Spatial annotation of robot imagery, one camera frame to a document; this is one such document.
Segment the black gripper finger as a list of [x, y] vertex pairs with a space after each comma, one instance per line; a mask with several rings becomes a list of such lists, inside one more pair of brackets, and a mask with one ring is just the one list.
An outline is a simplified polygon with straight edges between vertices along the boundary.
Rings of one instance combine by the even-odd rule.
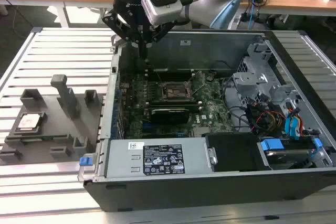
[[161, 24], [158, 26], [154, 25], [143, 25], [143, 58], [148, 55], [148, 48], [154, 42], [160, 41], [173, 27], [175, 24], [173, 22]]
[[136, 15], [130, 10], [126, 11], [126, 23], [123, 23], [115, 10], [109, 11], [102, 18], [103, 22], [126, 42], [130, 42], [133, 47], [138, 48], [139, 57], [144, 57], [144, 42], [139, 31]]

